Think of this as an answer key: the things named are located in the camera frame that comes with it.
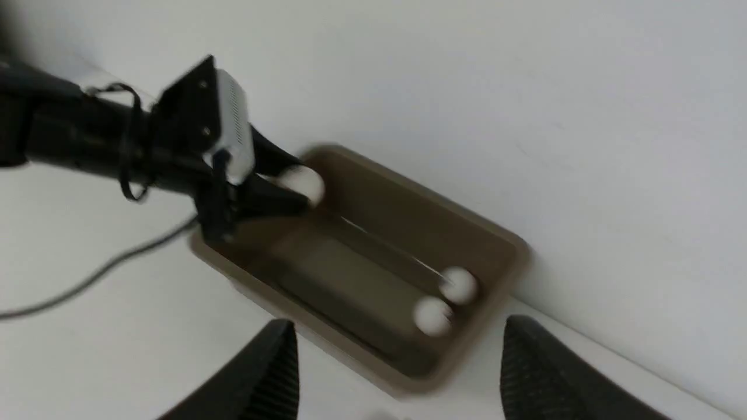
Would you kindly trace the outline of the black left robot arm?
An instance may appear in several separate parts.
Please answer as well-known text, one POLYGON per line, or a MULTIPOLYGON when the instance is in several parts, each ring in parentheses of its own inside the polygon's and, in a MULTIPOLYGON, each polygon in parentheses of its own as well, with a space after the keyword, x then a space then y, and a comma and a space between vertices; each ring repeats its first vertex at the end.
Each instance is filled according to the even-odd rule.
POLYGON ((245 91, 212 55, 150 110, 126 83, 84 89, 10 57, 1 91, 2 167, 35 162, 110 177, 131 202, 152 188, 187 195, 211 241, 245 220, 296 217, 318 201, 273 181, 301 160, 251 125, 245 91))

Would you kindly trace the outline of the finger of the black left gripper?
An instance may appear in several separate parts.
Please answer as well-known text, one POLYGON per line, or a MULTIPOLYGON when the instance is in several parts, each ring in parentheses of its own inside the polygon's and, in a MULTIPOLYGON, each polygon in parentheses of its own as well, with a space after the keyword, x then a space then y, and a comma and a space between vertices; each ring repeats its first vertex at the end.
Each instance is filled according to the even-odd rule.
POLYGON ((254 152, 254 172, 265 176, 279 176, 289 168, 302 165, 295 155, 288 153, 251 125, 254 152))
POLYGON ((280 184, 252 175, 239 187, 239 221, 299 217, 310 211, 310 200, 280 184))

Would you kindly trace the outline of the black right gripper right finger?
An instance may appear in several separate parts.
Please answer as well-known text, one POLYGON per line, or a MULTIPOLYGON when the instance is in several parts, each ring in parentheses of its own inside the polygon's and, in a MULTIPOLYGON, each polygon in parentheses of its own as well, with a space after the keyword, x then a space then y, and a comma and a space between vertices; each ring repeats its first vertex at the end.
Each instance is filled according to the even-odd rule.
POLYGON ((667 419, 530 316, 509 316, 501 357, 506 419, 667 419))

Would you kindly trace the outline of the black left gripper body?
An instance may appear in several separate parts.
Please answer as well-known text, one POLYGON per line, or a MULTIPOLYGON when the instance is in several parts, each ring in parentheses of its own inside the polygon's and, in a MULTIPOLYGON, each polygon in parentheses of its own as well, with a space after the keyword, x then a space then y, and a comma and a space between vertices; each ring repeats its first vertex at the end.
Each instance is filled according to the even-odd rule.
POLYGON ((197 188, 194 196, 196 223, 206 242, 227 242, 235 235, 236 226, 253 218, 271 215, 271 201, 262 196, 261 180, 250 175, 239 185, 229 182, 228 169, 232 152, 220 146, 208 152, 212 168, 207 181, 197 188))

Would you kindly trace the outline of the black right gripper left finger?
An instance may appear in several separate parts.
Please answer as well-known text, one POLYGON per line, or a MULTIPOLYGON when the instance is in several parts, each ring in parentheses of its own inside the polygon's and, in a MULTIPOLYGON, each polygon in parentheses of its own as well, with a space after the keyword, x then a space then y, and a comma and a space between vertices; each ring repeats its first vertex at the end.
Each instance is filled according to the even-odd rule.
POLYGON ((296 419, 301 380, 295 324, 273 319, 161 419, 296 419))

